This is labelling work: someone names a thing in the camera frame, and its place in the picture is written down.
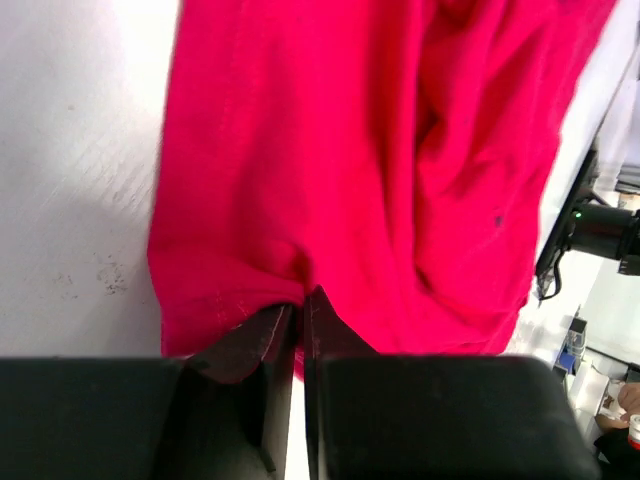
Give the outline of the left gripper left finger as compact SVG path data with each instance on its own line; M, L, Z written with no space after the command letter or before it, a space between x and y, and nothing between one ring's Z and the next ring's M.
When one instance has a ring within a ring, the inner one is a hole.
M284 474L294 349L294 309L276 305L189 358L164 427L165 474Z

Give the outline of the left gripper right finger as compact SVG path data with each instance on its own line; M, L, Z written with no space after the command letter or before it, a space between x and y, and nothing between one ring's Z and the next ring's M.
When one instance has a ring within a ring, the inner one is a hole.
M325 357L375 356L377 352L336 313L325 291L312 291L303 305L305 430L311 480L318 479L317 367Z

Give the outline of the magenta t shirt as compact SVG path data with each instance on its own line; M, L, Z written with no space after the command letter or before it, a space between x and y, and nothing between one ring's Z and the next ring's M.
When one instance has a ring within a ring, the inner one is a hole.
M503 352L612 9L185 2L148 243L162 353L316 287L378 352Z

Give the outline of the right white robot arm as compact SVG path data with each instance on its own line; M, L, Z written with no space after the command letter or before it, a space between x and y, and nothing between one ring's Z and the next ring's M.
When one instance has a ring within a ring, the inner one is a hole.
M597 163L598 152L590 149L538 256L539 302L560 293L560 262L569 251L614 260L620 274L639 275L639 212L611 206L596 193Z

